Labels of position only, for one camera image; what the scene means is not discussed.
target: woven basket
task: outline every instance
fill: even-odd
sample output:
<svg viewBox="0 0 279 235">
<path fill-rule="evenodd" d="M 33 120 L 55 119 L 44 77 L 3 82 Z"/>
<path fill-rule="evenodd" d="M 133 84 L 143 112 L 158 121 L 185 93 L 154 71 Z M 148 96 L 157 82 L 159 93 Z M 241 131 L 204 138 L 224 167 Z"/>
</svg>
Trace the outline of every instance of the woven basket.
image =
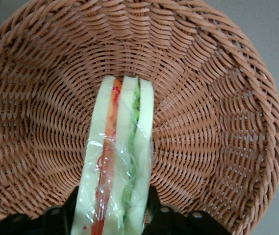
<svg viewBox="0 0 279 235">
<path fill-rule="evenodd" d="M 279 96 L 243 32 L 200 0 L 33 0 L 0 27 L 0 219 L 79 184 L 105 75 L 153 82 L 151 183 L 249 234 L 279 182 Z"/>
</svg>

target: wrapped sandwich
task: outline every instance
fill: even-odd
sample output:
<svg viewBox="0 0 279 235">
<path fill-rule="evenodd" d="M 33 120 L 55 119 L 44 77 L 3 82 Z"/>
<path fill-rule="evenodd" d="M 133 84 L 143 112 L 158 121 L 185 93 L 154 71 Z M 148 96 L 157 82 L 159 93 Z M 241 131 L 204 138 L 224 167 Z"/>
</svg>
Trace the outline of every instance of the wrapped sandwich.
<svg viewBox="0 0 279 235">
<path fill-rule="evenodd" d="M 152 83 L 106 76 L 92 114 L 71 235 L 140 235 L 152 168 Z"/>
</svg>

